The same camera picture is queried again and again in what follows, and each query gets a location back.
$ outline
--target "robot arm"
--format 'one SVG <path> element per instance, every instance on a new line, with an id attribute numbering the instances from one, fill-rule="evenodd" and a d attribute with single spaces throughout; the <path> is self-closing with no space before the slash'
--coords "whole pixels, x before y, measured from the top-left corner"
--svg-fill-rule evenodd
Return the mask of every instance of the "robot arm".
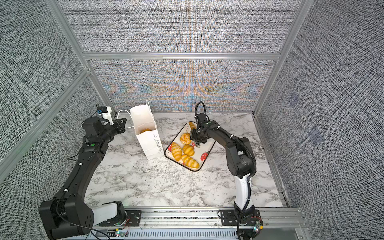
<path id="1" fill-rule="evenodd" d="M 197 107 L 202 104 L 203 113 L 197 114 Z M 198 146 L 206 143 L 208 138 L 215 139 L 225 148 L 227 156 L 227 166 L 235 178 L 236 199 L 234 202 L 235 218 L 237 219 L 237 232 L 240 233 L 239 225 L 245 224 L 253 217 L 255 206 L 251 200 L 251 178 L 256 173 L 256 159 L 252 151 L 251 144 L 246 137 L 236 137 L 213 120 L 206 114 L 205 105 L 199 102 L 195 108 L 195 119 L 197 129 L 192 129 L 190 139 Z M 243 230 L 243 238 L 254 238 L 260 231 L 249 234 Z"/>
<path id="2" fill-rule="evenodd" d="M 107 219 L 118 223 L 126 218 L 121 202 L 107 203 L 93 209 L 84 203 L 88 184 L 105 156 L 108 143 L 115 135 L 125 132 L 127 121 L 122 118 L 111 122 L 107 107 L 99 107 L 97 112 L 102 118 L 90 117 L 81 123 L 86 135 L 67 181 L 53 199 L 43 202 L 39 207 L 41 220 L 51 240 L 87 234 L 94 225 Z"/>

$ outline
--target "side wall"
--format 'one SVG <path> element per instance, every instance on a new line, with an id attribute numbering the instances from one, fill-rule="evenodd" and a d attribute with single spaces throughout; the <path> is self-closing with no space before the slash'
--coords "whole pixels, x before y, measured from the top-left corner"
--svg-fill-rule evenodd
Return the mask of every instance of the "side wall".
<path id="1" fill-rule="evenodd" d="M 83 70 L 44 0 L 0 3 L 0 162 Z M 85 79 L 0 183 L 0 239 L 47 239 L 38 214 L 73 168 L 80 123 L 101 103 Z"/>
<path id="2" fill-rule="evenodd" d="M 313 239 L 384 238 L 383 12 L 316 0 L 257 116 Z"/>

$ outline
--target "bread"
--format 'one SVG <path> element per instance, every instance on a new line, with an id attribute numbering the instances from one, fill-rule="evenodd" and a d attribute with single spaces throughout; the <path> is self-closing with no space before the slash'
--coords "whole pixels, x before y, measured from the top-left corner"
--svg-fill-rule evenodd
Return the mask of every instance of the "bread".
<path id="1" fill-rule="evenodd" d="M 183 146 L 183 152 L 184 152 L 184 154 L 186 154 L 188 156 L 193 156 L 195 154 L 195 150 L 194 150 L 193 146 L 189 145 L 189 144 L 185 144 Z"/>
<path id="2" fill-rule="evenodd" d="M 193 158 L 191 158 L 190 156 L 188 156 L 188 155 L 182 155 L 181 156 L 181 159 L 183 160 L 183 163 L 187 166 L 187 167 L 194 167 L 194 168 L 199 168 L 199 163 L 195 160 L 195 159 L 193 159 Z"/>
<path id="3" fill-rule="evenodd" d="M 189 139 L 191 135 L 189 133 L 183 133 L 180 137 L 180 141 L 182 144 L 189 144 L 191 143 L 191 139 Z"/>
<path id="4" fill-rule="evenodd" d="M 189 123 L 189 126 L 191 127 L 191 130 L 196 129 L 195 124 L 193 122 L 188 122 L 188 123 Z"/>
<path id="5" fill-rule="evenodd" d="M 143 132 L 146 132 L 146 131 L 152 131 L 152 130 L 150 130 L 149 128 L 146 128 L 143 131 L 141 131 L 140 133 L 143 133 Z"/>
<path id="6" fill-rule="evenodd" d="M 180 160 L 182 151 L 181 147 L 177 143 L 173 142 L 170 145 L 170 152 L 172 153 L 172 156 L 176 159 L 176 161 Z"/>

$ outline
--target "tray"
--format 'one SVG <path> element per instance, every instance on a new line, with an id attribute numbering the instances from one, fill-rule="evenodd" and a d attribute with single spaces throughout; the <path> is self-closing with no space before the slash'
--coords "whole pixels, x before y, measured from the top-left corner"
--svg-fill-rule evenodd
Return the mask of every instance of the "tray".
<path id="1" fill-rule="evenodd" d="M 167 149 L 164 151 L 164 155 L 165 155 L 166 158 L 176 162 L 177 164 L 185 167 L 186 169 L 191 170 L 192 172 L 197 172 L 197 171 L 199 171 L 203 167 L 203 165 L 204 165 L 205 161 L 207 160 L 207 158 L 208 158 L 212 148 L 214 147 L 216 141 L 213 138 L 209 138 L 207 143 L 200 144 L 200 148 L 194 146 L 193 142 L 191 143 L 191 145 L 194 146 L 194 149 L 195 149 L 195 154 L 193 156 L 191 156 L 191 158 L 195 159 L 199 163 L 199 168 L 185 166 L 183 164 L 183 160 L 181 160 L 181 159 L 179 161 L 176 161 L 176 159 L 173 157 L 173 155 L 172 155 L 172 153 L 170 151 L 170 146 L 171 146 L 171 144 L 173 142 L 175 142 L 175 143 L 177 143 L 181 147 L 181 149 L 183 148 L 184 144 L 181 143 L 180 137 L 181 137 L 181 135 L 183 133 L 186 133 L 186 132 L 190 133 L 191 132 L 191 128 L 190 128 L 188 123 L 189 122 L 187 122 L 184 125 L 184 127 L 180 130 L 180 132 L 173 139 L 173 141 L 170 142 L 170 144 L 168 145 Z"/>

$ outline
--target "vertical metal post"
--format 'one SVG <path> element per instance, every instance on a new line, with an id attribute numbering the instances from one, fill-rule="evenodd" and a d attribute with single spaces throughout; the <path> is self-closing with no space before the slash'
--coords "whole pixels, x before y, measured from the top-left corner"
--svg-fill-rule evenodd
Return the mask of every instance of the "vertical metal post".
<path id="1" fill-rule="evenodd" d="M 81 65 L 83 66 L 84 69 L 88 69 L 91 72 L 89 78 L 91 79 L 91 82 L 94 88 L 96 89 L 96 92 L 99 94 L 104 105 L 110 106 L 112 108 L 113 115 L 114 115 L 116 113 L 116 109 L 111 99 L 109 98 L 107 92 L 105 91 L 105 88 L 103 87 L 99 78 L 97 77 L 95 71 L 93 70 L 91 64 L 84 58 L 83 49 L 79 41 L 77 40 L 77 37 L 73 32 L 67 18 L 65 17 L 64 12 L 61 9 L 59 3 L 57 2 L 57 0 L 45 0 L 45 2 L 48 5 L 49 9 L 51 10 L 52 15 L 55 17 L 64 35 L 68 39 L 68 42 L 70 43 L 77 58 L 81 62 Z"/>
<path id="2" fill-rule="evenodd" d="M 258 115 L 260 110 L 263 107 L 263 104 L 269 94 L 269 91 L 271 90 L 277 75 L 279 74 L 279 71 L 281 67 L 283 66 L 283 63 L 292 47 L 293 42 L 295 41 L 297 34 L 299 33 L 299 30 L 301 28 L 301 25 L 304 22 L 305 17 L 307 16 L 307 13 L 313 3 L 313 0 L 303 0 L 299 10 L 296 13 L 295 19 L 291 25 L 291 29 L 289 30 L 287 37 L 285 39 L 285 42 L 283 44 L 283 47 L 281 48 L 281 57 L 277 61 L 277 63 L 273 66 L 271 74 L 265 83 L 265 86 L 260 93 L 260 96 L 256 102 L 255 110 L 253 111 L 254 116 Z"/>

